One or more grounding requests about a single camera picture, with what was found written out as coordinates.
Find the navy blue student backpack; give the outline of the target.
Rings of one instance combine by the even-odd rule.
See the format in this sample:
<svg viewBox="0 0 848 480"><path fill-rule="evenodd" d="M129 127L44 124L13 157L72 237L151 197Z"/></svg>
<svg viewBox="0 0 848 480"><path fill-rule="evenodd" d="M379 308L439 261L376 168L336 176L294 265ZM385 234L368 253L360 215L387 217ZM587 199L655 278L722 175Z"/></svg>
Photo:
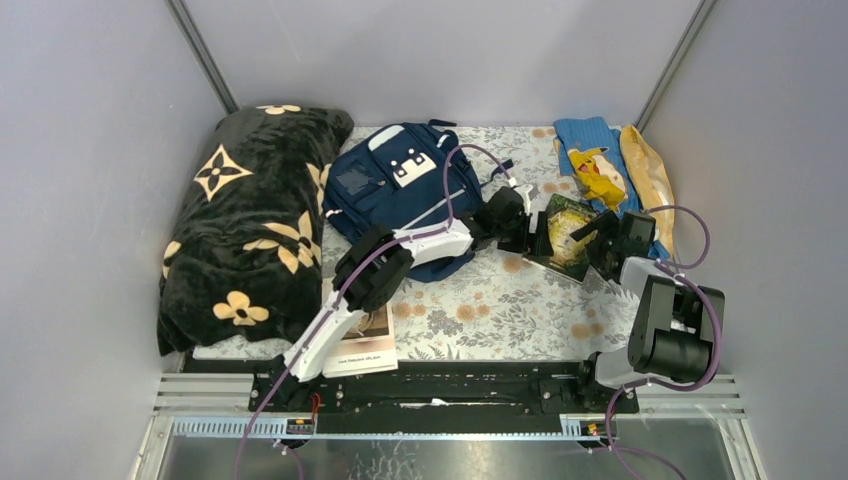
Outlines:
<svg viewBox="0 0 848 480"><path fill-rule="evenodd" d="M331 165L322 207L351 244L383 225L415 229L457 218L485 202L482 185L452 130L424 123L385 126ZM408 278L441 281L468 264L455 259L411 269Z"/></svg>

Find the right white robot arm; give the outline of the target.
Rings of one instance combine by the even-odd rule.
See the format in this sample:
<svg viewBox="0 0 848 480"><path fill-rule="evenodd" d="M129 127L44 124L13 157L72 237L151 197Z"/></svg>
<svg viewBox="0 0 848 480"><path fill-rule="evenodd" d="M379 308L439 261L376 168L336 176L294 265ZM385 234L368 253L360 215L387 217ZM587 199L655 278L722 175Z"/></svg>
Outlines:
<svg viewBox="0 0 848 480"><path fill-rule="evenodd" d="M583 410L601 410L615 388L657 382L693 390L717 372L724 295L650 258L655 233L649 214L607 211L570 235L584 242L590 265L604 279L639 299L627 344L581 364L573 396Z"/></svg>

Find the dark green gold book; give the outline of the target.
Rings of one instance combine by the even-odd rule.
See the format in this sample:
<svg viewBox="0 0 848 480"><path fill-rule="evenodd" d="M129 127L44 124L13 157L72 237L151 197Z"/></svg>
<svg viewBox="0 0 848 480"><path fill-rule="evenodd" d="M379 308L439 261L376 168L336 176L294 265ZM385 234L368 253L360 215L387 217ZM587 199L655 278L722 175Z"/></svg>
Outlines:
<svg viewBox="0 0 848 480"><path fill-rule="evenodd" d="M585 227L597 214L588 205L571 198L553 194L546 206L548 233L553 254L526 256L529 261L582 283L590 267L586 245L595 234L576 241L571 234Z"/></svg>

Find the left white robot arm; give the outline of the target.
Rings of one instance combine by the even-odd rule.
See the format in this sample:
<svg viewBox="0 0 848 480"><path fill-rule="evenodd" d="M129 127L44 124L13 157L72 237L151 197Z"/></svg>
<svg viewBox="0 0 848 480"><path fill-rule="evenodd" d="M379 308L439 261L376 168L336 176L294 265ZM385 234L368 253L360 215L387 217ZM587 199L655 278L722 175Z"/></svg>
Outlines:
<svg viewBox="0 0 848 480"><path fill-rule="evenodd" d="M538 188L500 188L475 213L415 229L368 231L338 262L332 289L315 318L282 356L284 370L272 398L288 411L309 401L308 382L322 373L335 345L365 313L382 308L411 269L433 262L465 261L495 244L519 255L549 255L546 215L532 208Z"/></svg>

